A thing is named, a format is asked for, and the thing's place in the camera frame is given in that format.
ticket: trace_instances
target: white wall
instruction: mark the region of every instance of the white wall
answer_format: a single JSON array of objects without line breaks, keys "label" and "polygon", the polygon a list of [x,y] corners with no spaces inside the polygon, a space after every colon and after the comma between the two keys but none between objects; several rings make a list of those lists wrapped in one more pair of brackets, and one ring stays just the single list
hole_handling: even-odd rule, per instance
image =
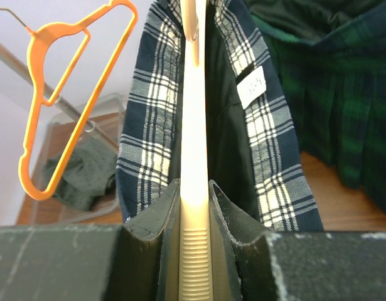
[{"label": "white wall", "polygon": [[[139,39],[147,10],[153,0],[132,0],[139,12],[137,25],[120,55],[101,95],[120,93],[127,96],[134,69]],[[109,0],[0,0],[0,6],[12,9],[31,29],[46,23],[61,21],[75,23]],[[62,91],[74,105],[85,103],[93,90],[110,54],[127,26],[131,12],[124,6],[115,8],[88,30],[91,40]],[[68,62],[78,48],[82,34],[56,41],[45,60],[45,81],[55,86]],[[0,11],[0,43],[26,63],[28,32],[8,13]],[[31,105],[33,88],[0,62],[0,224],[13,224],[23,200],[17,175],[22,143]],[[58,111],[44,109],[41,127]]]}]

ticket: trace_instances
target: green plaid fabric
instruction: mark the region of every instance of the green plaid fabric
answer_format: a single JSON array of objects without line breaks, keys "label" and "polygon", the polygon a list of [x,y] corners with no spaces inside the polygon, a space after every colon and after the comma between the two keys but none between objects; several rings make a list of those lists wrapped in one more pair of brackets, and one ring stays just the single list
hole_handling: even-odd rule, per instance
[{"label": "green plaid fabric", "polygon": [[314,41],[254,21],[301,150],[336,165],[345,185],[362,186],[386,213],[386,1]]}]

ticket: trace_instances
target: clothes hanger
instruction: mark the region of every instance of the clothes hanger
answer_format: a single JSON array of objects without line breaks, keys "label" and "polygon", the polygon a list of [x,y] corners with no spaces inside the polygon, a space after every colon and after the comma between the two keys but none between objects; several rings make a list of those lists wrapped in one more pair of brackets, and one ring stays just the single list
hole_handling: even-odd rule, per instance
[{"label": "clothes hanger", "polygon": [[186,37],[181,126],[179,300],[213,300],[205,122],[206,0],[181,0]]},{"label": "clothes hanger", "polygon": [[[61,92],[64,84],[66,84],[68,77],[73,71],[75,65],[77,64],[78,59],[83,53],[85,47],[87,46],[90,40],[90,33],[87,29],[93,22],[101,18],[103,15],[108,13],[111,9],[118,5],[127,6],[132,11],[132,18],[127,25],[126,30],[123,32],[122,37],[120,38],[112,56],[110,57],[108,63],[104,71],[102,72],[82,114],[80,119],[78,120],[70,139],[67,142],[67,145],[63,151],[63,154],[56,166],[56,169],[50,179],[46,189],[44,191],[40,191],[35,187],[32,183],[31,177],[29,175],[29,161],[31,158],[31,151],[33,148],[36,128],[38,125],[38,118],[41,111],[41,106],[46,105],[47,107],[51,107],[58,99],[59,93]],[[29,111],[28,123],[26,127],[26,133],[24,137],[24,154],[21,156],[19,160],[18,172],[21,185],[24,190],[28,193],[32,198],[43,201],[48,199],[55,192],[62,174],[65,170],[65,167],[70,159],[70,156],[74,150],[74,147],[80,137],[80,134],[83,131],[83,128],[88,120],[92,109],[98,99],[99,94],[101,93],[128,37],[130,36],[135,24],[137,22],[137,9],[129,0],[110,0],[109,4],[103,5],[100,8],[96,9],[94,12],[83,18],[77,23],[68,24],[68,23],[49,23],[42,26],[37,31],[32,31],[29,28],[28,31],[31,34],[31,41],[28,45],[27,51],[27,65],[29,69],[29,73],[31,75],[33,86],[34,86],[34,94],[31,104],[31,109]],[[44,76],[43,76],[43,62],[45,60],[46,52],[49,47],[56,40],[64,37],[70,36],[73,34],[77,34],[80,32],[85,33],[85,37],[78,47],[77,52],[72,58],[69,66],[64,72],[62,78],[60,79],[58,85],[54,89],[51,97],[48,100],[44,98]]]}]

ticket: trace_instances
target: garment label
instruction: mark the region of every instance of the garment label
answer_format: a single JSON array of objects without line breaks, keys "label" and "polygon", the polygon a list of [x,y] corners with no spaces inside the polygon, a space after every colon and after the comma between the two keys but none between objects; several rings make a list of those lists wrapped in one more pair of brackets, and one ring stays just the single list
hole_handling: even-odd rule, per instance
[{"label": "garment label", "polygon": [[237,93],[239,94],[243,109],[246,109],[253,100],[262,95],[266,90],[267,84],[265,82],[264,69],[260,66],[237,85]]}]

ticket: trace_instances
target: garment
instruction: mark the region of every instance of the garment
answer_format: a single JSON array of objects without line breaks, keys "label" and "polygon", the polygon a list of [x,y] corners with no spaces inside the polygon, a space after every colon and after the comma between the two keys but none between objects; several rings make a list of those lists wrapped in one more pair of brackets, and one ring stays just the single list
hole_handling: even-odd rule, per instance
[{"label": "garment", "polygon": [[[42,170],[46,187],[62,154],[49,159]],[[53,195],[64,205],[82,211],[115,187],[116,154],[99,140],[86,137],[77,143]]]},{"label": "garment", "polygon": [[[363,186],[386,213],[386,1],[245,1],[269,47],[301,150],[335,164],[343,184]],[[267,17],[278,5],[294,5],[290,19]],[[298,16],[306,17],[289,28]]]},{"label": "garment", "polygon": [[[125,220],[180,177],[185,37],[180,2],[163,3],[148,12],[117,160]],[[241,0],[211,0],[205,30],[209,179],[266,227],[322,230],[289,109],[249,10]],[[267,90],[244,110],[237,82],[260,66]]]}]

